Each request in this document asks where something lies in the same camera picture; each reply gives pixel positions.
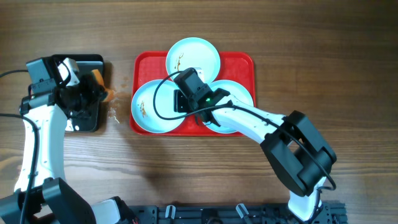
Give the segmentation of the orange green sponge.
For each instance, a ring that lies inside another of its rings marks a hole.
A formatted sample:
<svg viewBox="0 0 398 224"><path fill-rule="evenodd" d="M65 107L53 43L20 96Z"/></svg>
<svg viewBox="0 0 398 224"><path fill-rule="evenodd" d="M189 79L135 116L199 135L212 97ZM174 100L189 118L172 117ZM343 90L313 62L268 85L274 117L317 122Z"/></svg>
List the orange green sponge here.
<svg viewBox="0 0 398 224"><path fill-rule="evenodd" d="M114 98L114 91L106 88L101 72L98 69L92 70L91 75L94 79L95 95L101 102L109 102Z"/></svg>

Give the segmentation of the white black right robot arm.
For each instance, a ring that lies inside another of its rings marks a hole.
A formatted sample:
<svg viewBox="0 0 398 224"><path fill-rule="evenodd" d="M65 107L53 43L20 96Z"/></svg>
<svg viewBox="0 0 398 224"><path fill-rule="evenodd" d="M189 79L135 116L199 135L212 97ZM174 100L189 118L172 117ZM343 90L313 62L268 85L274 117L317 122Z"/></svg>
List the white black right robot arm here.
<svg viewBox="0 0 398 224"><path fill-rule="evenodd" d="M278 179L290 191L288 208L302 223L320 213L322 190L335 190L330 176L336 154L303 113L273 114L243 103L230 92L212 90L194 68L172 75L190 114L205 123L231 128L260 144Z"/></svg>

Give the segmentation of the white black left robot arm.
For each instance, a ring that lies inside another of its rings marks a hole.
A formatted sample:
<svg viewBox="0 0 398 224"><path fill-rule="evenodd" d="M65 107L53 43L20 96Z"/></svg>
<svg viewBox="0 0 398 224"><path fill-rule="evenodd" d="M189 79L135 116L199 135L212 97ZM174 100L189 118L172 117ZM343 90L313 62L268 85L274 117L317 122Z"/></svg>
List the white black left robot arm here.
<svg viewBox="0 0 398 224"><path fill-rule="evenodd" d="M86 112L111 92L98 70L56 84L53 78L28 87L18 118L25 124L22 169L14 193L1 199L4 223L135 223L119 197L90 205L65 181L63 142L68 112Z"/></svg>

